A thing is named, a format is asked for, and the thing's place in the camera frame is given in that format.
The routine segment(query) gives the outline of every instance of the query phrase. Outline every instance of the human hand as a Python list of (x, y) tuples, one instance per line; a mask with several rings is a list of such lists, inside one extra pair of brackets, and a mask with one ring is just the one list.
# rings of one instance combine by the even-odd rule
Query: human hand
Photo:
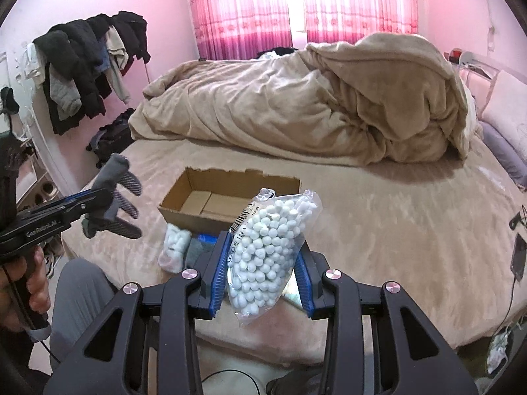
[[(45, 313), (51, 307), (49, 289), (46, 277), (46, 263), (42, 248), (35, 248), (35, 271), (27, 280), (27, 290), (31, 294), (30, 307), (38, 313)], [(18, 281), (26, 272), (26, 261), (20, 257), (11, 263), (4, 265), (12, 282)], [(10, 296), (10, 285), (4, 270), (0, 268), (0, 326), (10, 331), (23, 331), (22, 323), (16, 313)]]

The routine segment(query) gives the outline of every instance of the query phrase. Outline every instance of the metal pivot bolt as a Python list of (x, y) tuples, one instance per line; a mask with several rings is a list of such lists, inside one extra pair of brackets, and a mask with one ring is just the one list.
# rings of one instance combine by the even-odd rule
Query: metal pivot bolt
[(185, 279), (194, 279), (196, 276), (198, 276), (198, 271), (194, 269), (186, 269), (183, 270), (181, 276), (183, 276)]
[(341, 276), (342, 276), (342, 273), (340, 270), (337, 270), (337, 269), (326, 270), (326, 278), (328, 279), (339, 279)]
[(401, 286), (397, 282), (391, 281), (386, 284), (386, 290), (392, 294), (395, 294), (401, 290)]
[(126, 284), (125, 286), (123, 286), (123, 292), (125, 294), (133, 294), (137, 292), (138, 289), (139, 289), (138, 285), (134, 284), (133, 282), (130, 282)]

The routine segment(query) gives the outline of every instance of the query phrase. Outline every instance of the floral curtain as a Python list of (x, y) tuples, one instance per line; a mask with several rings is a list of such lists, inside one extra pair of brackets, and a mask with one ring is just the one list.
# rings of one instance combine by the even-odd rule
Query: floral curtain
[(308, 42), (355, 43), (372, 33), (417, 33), (417, 0), (305, 0)]
[(251, 59), (292, 46), (285, 0), (190, 0), (200, 57)]

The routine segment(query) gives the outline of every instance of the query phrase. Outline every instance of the gray pants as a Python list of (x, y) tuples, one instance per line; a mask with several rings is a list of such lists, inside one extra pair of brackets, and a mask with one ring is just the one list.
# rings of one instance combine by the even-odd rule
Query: gray pants
[[(62, 361), (88, 326), (113, 298), (117, 288), (95, 264), (76, 258), (64, 266), (55, 295), (49, 346)], [(58, 364), (49, 358), (54, 371)]]

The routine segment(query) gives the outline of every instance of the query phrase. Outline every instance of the cardboard box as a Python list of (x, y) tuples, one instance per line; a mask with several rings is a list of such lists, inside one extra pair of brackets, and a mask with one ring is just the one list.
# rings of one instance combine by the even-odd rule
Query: cardboard box
[(193, 233), (217, 236), (228, 230), (261, 188), (277, 196), (298, 194), (300, 180), (262, 171), (186, 168), (159, 205), (167, 223)]

